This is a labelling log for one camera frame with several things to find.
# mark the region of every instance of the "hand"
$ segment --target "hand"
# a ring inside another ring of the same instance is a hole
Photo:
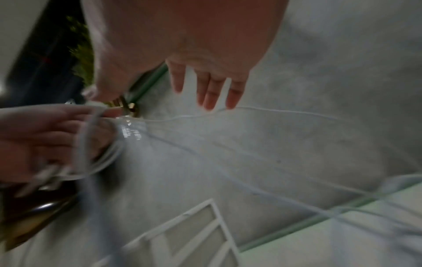
[[[91,106],[40,105],[0,110],[0,180],[22,183],[37,173],[37,159],[72,165],[75,137]],[[108,109],[105,117],[117,117],[121,109]],[[111,123],[101,119],[91,141],[91,158],[114,139]]]
[[[212,110],[227,78],[234,108],[251,68],[274,39],[287,0],[83,0],[95,52],[93,100],[117,98],[145,72],[166,61],[175,92],[186,66],[197,75],[197,103]]]

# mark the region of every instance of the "floor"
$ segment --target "floor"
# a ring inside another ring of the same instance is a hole
[[[291,1],[240,105],[323,113],[348,122],[239,109],[140,124],[207,160],[142,132],[140,140],[133,138],[118,164],[122,182],[105,198],[124,241],[209,198],[238,245],[312,215],[243,192],[223,179],[216,164],[249,184],[322,208],[356,195],[303,176],[372,190],[388,176],[420,170],[421,8],[419,0]],[[195,104],[195,82],[189,70],[184,92],[175,95],[168,77],[162,78],[140,102],[144,118],[204,113]],[[234,151],[239,149],[268,161]],[[80,209],[65,214],[36,237],[26,266],[89,266],[98,259],[89,226]],[[9,255],[10,266],[23,249]]]

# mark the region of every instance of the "white wall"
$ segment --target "white wall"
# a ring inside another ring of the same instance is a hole
[[[422,185],[405,189],[394,195],[396,202],[408,208],[422,212]],[[365,210],[380,212],[378,201],[363,207]],[[385,231],[381,219],[358,212],[348,212],[346,218],[359,222],[371,229]],[[404,212],[398,212],[396,219],[422,227],[422,219],[417,219]],[[295,232],[257,248],[245,251],[242,257],[246,267],[330,267],[337,266],[333,260],[334,249],[331,244],[333,220]],[[385,266],[382,265],[386,255],[385,242],[361,230],[343,227],[347,266]]]
[[[0,86],[48,0],[0,1]]]

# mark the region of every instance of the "green pipe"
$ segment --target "green pipe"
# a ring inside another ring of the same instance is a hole
[[[402,188],[401,190],[410,188],[410,187],[415,186],[417,184],[419,184],[419,183],[410,184],[410,185]],[[346,203],[346,204],[344,204],[342,206],[359,208],[359,207],[362,207],[362,206],[367,205],[369,203],[372,203],[374,201],[376,201],[376,200],[374,200],[373,198],[360,197],[360,198],[357,198],[357,199],[355,199],[355,200],[353,200],[351,202],[348,202],[348,203]],[[318,215],[315,215],[315,216],[312,216],[312,217],[310,217],[308,219],[305,219],[305,220],[303,220],[303,221],[301,221],[299,223],[295,223],[295,224],[293,224],[293,225],[291,225],[289,227],[286,227],[284,229],[281,229],[279,231],[276,231],[274,233],[271,233],[269,235],[266,235],[266,236],[264,236],[262,238],[258,238],[258,239],[254,240],[252,242],[247,243],[247,244],[244,244],[244,245],[242,245],[242,246],[239,247],[239,251],[240,252],[245,252],[247,250],[254,249],[254,248],[259,247],[259,246],[261,246],[263,244],[266,244],[266,243],[269,243],[269,242],[274,241],[276,239],[285,237],[285,236],[287,236],[289,234],[292,234],[294,232],[303,230],[305,228],[308,228],[310,226],[313,226],[313,225],[315,225],[317,223],[321,223],[321,222],[326,221],[328,219],[329,218],[327,218],[327,217],[325,217],[323,215],[319,215],[319,214]]]
[[[167,65],[165,63],[161,64],[161,66],[149,75],[140,88],[129,97],[127,102],[136,103],[167,71]]]

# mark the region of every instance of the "gray concrete floor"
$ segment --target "gray concrete floor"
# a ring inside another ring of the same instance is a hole
[[[147,128],[206,155],[245,182],[322,208],[356,195],[312,184],[273,165],[367,190],[388,176],[415,172],[415,164],[391,144],[416,164],[422,162],[421,5],[418,0],[292,1],[240,103],[324,113],[354,125],[234,110],[148,123]],[[144,117],[203,113],[195,104],[195,82],[189,70],[184,92],[175,95],[168,77],[162,78],[140,102]],[[274,164],[155,127],[242,148]],[[263,202],[223,180],[211,164],[146,135],[130,142],[119,168],[123,182],[105,204],[125,241],[209,198],[217,202],[239,245],[312,215]],[[98,258],[90,233],[82,212],[70,211],[36,237],[27,266],[88,266]],[[16,261],[23,247],[10,257]]]

